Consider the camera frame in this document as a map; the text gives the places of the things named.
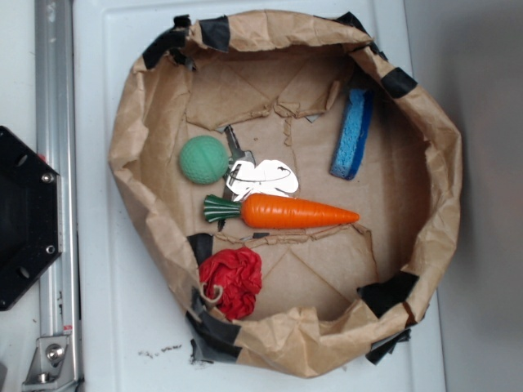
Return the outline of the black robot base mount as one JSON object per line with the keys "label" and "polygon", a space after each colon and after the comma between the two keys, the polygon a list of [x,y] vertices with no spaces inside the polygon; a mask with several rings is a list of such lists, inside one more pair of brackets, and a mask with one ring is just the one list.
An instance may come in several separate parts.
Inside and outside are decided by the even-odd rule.
{"label": "black robot base mount", "polygon": [[61,254],[60,175],[1,127],[1,310],[8,311]]}

